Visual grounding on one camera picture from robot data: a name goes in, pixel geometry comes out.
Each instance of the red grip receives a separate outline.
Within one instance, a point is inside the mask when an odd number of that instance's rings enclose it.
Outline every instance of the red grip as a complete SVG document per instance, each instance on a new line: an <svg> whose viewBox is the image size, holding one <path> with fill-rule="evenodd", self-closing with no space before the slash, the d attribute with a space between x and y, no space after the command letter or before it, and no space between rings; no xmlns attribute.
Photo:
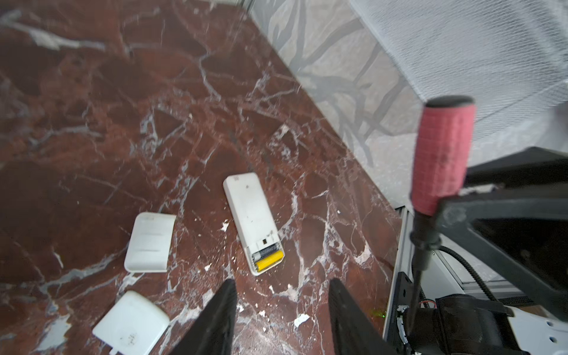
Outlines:
<svg viewBox="0 0 568 355"><path fill-rule="evenodd" d="M414 209L432 216L438 201L463 186L471 147L475 105L424 107L412 172Z"/></svg>

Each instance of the red marble floor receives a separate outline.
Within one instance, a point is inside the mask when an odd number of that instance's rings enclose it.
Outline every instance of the red marble floor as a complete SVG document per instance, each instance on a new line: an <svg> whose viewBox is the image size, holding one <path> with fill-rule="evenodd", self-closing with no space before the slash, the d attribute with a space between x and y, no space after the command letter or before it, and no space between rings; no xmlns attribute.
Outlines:
<svg viewBox="0 0 568 355"><path fill-rule="evenodd" d="M167 354L226 278L233 354L332 354L333 277L382 329L399 218L241 10L44 0L0 14L1 353L107 354L91 330L135 290L169 315L152 352ZM257 278L222 188L244 172L286 252ZM177 215L167 273L123 267L142 211Z"/></svg>

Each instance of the mesh netting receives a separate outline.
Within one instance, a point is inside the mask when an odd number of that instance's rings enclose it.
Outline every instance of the mesh netting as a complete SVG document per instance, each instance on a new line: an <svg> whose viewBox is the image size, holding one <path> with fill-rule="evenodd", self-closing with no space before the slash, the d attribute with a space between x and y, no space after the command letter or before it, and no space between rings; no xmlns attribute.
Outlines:
<svg viewBox="0 0 568 355"><path fill-rule="evenodd" d="M475 98L475 139L568 100L567 0L351 2L420 99Z"/></svg>

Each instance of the white plastic piece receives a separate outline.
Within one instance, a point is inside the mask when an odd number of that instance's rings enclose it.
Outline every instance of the white plastic piece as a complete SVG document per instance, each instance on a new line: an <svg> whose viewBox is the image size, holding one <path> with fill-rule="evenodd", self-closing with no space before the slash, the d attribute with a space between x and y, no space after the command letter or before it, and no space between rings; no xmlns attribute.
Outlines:
<svg viewBox="0 0 568 355"><path fill-rule="evenodd" d="M93 334L112 347L110 354L148 355L169 323L164 311L128 291L95 326Z"/></svg>
<svg viewBox="0 0 568 355"><path fill-rule="evenodd" d="M131 273L164 273L176 216L142 212L136 216L124 268Z"/></svg>
<svg viewBox="0 0 568 355"><path fill-rule="evenodd" d="M396 318L396 327L398 328L398 336L402 340L403 344L408 344L408 339L406 338L406 331L404 330L404 321L402 319L402 313L407 308L408 308L408 306L406 306L406 305L399 305L396 308L396 312L401 313L401 315Z"/></svg>
<svg viewBox="0 0 568 355"><path fill-rule="evenodd" d="M568 354L568 323L509 307L514 317L507 317L521 350L531 355Z"/></svg>
<svg viewBox="0 0 568 355"><path fill-rule="evenodd" d="M229 176L223 182L223 188L235 219L250 272L254 276L258 276L280 264L284 258L258 272L252 261L252 254L275 243L284 253L278 237L278 229L274 223L258 175L247 173Z"/></svg>

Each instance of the black cable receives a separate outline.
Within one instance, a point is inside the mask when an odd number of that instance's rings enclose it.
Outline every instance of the black cable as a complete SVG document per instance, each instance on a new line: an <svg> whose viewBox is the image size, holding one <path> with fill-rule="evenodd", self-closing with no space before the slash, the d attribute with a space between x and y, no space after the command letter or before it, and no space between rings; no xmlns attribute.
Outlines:
<svg viewBox="0 0 568 355"><path fill-rule="evenodd" d="M487 287L485 282L481 279L481 277L479 277L478 273L474 270L474 268L471 265L469 265L469 263L461 255L459 255L455 251L453 251L450 248L447 248L443 245L440 246L440 250L443 251L444 253L447 253L447 254L450 254L451 256L453 256L454 259L459 261L460 264L462 264L465 267L467 272L471 275L471 277L473 277L475 282L477 282L477 284L479 285L479 287L481 288L483 293L485 293L487 298L489 298L489 300L498 302L497 299L495 298L495 296L493 295L493 293L489 290L489 287Z"/></svg>
<svg viewBox="0 0 568 355"><path fill-rule="evenodd" d="M425 300L427 300L426 295L424 294L424 291L420 289L420 301L425 301ZM424 303L424 308L430 308L428 302Z"/></svg>

